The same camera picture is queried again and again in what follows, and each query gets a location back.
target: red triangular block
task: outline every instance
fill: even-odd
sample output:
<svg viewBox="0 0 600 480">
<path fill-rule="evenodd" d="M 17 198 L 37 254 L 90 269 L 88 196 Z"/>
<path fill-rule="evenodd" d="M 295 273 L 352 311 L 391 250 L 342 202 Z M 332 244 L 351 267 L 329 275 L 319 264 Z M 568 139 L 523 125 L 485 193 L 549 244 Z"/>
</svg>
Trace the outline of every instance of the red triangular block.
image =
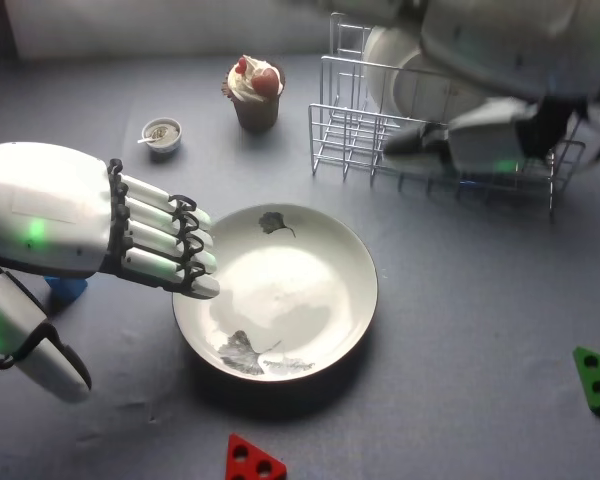
<svg viewBox="0 0 600 480">
<path fill-rule="evenodd" d="M 285 480 L 287 467 L 268 453 L 240 438 L 229 436 L 225 480 Z"/>
</svg>

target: white robotic hand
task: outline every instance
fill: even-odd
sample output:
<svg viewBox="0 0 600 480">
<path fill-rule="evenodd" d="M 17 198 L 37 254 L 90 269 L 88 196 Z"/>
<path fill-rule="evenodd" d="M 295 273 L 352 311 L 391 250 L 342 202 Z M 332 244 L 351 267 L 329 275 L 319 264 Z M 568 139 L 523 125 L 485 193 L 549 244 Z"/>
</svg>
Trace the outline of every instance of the white robotic hand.
<svg viewBox="0 0 600 480">
<path fill-rule="evenodd" d="M 56 145 L 0 145 L 0 369 L 18 366 L 66 401 L 91 380 L 33 296 L 1 267 L 54 277 L 95 272 L 207 299 L 209 216 L 195 202 L 121 173 L 122 162 Z"/>
</svg>

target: blue object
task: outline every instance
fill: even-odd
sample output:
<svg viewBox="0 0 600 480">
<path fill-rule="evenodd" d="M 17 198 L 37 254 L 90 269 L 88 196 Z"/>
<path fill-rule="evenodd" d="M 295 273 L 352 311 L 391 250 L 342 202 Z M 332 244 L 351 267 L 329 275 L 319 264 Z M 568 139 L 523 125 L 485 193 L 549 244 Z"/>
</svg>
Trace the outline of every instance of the blue object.
<svg viewBox="0 0 600 480">
<path fill-rule="evenodd" d="M 52 295 L 65 303 L 74 302 L 87 288 L 87 281 L 82 278 L 44 277 L 44 279 L 51 287 Z"/>
</svg>

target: red heart topping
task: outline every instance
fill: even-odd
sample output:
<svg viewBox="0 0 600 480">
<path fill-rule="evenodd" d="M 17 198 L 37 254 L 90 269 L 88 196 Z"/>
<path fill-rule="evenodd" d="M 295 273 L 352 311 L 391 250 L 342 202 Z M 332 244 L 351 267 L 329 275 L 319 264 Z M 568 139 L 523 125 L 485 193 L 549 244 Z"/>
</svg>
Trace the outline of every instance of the red heart topping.
<svg viewBox="0 0 600 480">
<path fill-rule="evenodd" d="M 251 79 L 251 85 L 258 95 L 266 98 L 276 98 L 280 81 L 278 75 L 272 68 L 265 69 L 260 75 L 254 76 Z"/>
<path fill-rule="evenodd" d="M 236 73 L 240 75 L 244 75 L 247 71 L 247 60 L 244 57 L 240 57 L 238 60 L 238 65 L 236 65 Z"/>
</svg>

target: table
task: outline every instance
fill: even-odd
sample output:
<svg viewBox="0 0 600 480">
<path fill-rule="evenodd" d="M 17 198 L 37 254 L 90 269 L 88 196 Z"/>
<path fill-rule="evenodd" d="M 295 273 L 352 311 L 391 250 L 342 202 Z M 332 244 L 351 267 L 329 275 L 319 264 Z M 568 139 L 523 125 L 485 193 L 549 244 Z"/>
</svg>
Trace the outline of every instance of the table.
<svg viewBox="0 0 600 480">
<path fill-rule="evenodd" d="M 53 320 L 90 369 L 91 398 L 65 405 L 0 372 L 0 480 L 219 480 L 231 432 L 281 458 L 290 480 L 600 479 L 600 420 L 571 357 L 577 345 L 600 352 L 600 167 L 574 179 L 555 225 L 417 185 L 398 192 L 389 177 L 372 188 L 328 166 L 312 177 L 319 58 L 274 59 L 288 85 L 258 139 L 220 93 L 233 60 L 0 64 L 0 142 L 119 157 L 214 217 L 268 202 L 335 216 L 376 263 L 371 330 L 324 376 L 256 388 L 198 359 L 169 294 L 96 275 Z M 184 134 L 165 161 L 136 144 L 162 115 Z"/>
</svg>

